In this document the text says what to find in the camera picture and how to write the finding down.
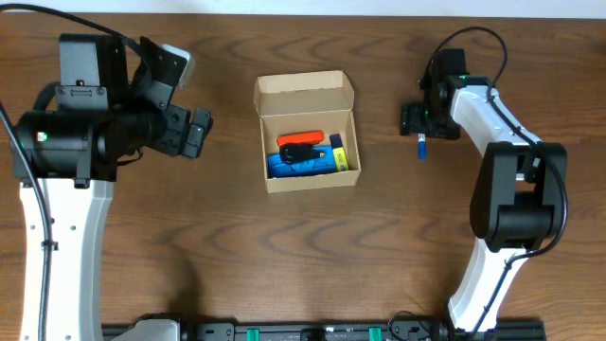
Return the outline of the brown cardboard box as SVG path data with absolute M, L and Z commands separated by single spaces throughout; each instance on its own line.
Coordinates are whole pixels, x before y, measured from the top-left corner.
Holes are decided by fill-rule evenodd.
M 254 88 L 265 185 L 269 193 L 316 188 L 354 186 L 361 162 L 354 121 L 354 90 L 341 70 L 261 76 Z M 330 137 L 339 135 L 348 168 L 325 174 L 277 177 L 269 158 L 279 156 L 278 140 L 286 135 L 319 131 L 318 147 L 330 147 Z

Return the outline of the red stapler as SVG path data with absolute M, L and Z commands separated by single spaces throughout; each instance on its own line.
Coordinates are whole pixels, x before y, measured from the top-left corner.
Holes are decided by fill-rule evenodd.
M 324 133 L 321 130 L 296 133 L 290 135 L 282 135 L 276 139 L 276 144 L 279 147 L 288 144 L 310 144 L 316 145 L 324 140 Z

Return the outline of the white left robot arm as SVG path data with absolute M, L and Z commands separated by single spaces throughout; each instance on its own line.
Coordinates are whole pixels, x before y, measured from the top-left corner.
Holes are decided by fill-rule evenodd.
M 10 144 L 26 222 L 24 340 L 99 340 L 102 241 L 118 169 L 152 149 L 197 158 L 212 126 L 171 101 L 195 62 L 183 49 L 63 34 L 61 78 Z

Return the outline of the blue plastic block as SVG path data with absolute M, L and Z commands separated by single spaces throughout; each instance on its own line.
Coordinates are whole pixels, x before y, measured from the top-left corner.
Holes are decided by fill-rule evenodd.
M 267 157 L 268 177 L 286 178 L 314 176 L 337 172 L 332 147 L 319 146 L 315 147 L 314 149 L 320 152 L 320 156 L 318 158 L 293 164 L 284 163 L 278 153 L 270 154 Z

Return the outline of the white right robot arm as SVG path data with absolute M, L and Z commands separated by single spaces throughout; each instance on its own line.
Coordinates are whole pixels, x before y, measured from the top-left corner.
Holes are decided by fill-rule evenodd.
M 401 109 L 401 134 L 428 138 L 467 134 L 482 156 L 470 203 L 472 256 L 449 298 L 452 340 L 528 335 L 497 320 L 522 265 L 551 248 L 567 219 L 567 151 L 528 132 L 500 99 L 493 82 L 467 70 L 460 48 L 440 49 L 419 81 L 423 100 Z

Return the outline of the black correction tape dispenser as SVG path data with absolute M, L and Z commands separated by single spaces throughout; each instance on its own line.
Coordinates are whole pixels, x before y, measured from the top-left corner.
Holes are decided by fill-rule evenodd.
M 279 148 L 280 159 L 285 164 L 305 162 L 324 155 L 324 152 L 317 150 L 312 144 L 289 143 Z

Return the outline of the yellow highlighter pen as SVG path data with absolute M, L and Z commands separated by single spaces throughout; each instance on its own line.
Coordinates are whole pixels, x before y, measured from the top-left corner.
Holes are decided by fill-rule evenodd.
M 332 147 L 336 169 L 338 171 L 348 171 L 348 159 L 341 136 L 339 134 L 330 135 L 330 145 Z

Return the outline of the blue whiteboard marker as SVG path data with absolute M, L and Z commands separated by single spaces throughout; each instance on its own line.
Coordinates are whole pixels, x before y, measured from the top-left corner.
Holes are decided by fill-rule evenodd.
M 420 160 L 425 160 L 427 158 L 425 134 L 418 134 L 418 155 Z

